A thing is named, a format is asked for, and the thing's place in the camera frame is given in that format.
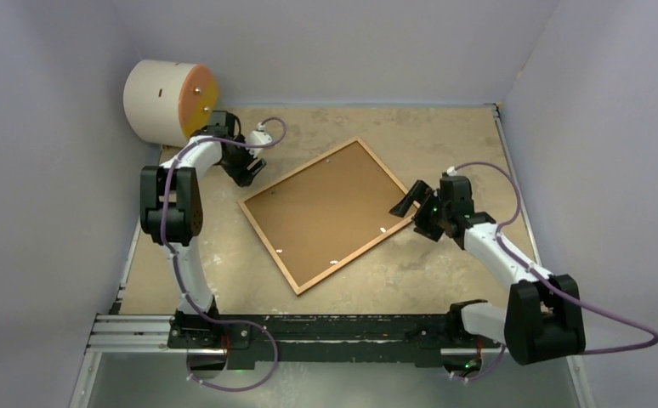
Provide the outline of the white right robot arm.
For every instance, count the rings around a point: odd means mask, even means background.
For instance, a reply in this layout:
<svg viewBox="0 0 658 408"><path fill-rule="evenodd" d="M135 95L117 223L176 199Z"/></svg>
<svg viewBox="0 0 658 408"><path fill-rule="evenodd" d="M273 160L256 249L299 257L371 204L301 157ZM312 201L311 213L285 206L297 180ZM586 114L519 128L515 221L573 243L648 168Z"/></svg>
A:
<svg viewBox="0 0 658 408"><path fill-rule="evenodd" d="M432 241L451 238L508 288L504 309L482 299L452 304L445 324L452 343L485 337L504 345L522 366L585 351L582 311L572 302L579 297L576 281L536 267L503 238L496 220L475 210L468 178L443 174L436 189L418 180L389 212L402 218L413 205L415 232Z"/></svg>

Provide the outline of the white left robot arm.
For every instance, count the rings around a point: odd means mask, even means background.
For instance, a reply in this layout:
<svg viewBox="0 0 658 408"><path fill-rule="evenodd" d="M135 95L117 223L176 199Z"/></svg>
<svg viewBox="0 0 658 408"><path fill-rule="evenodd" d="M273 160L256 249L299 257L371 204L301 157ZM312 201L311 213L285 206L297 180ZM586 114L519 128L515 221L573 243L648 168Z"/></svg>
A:
<svg viewBox="0 0 658 408"><path fill-rule="evenodd" d="M223 326L198 249L204 225L199 180L220 167L235 185L250 186L266 165L261 152L277 142L266 126L261 121L244 134L237 115L214 112L171 159L140 172L140 227L162 248L179 289L171 334L188 336L203 348L219 342Z"/></svg>

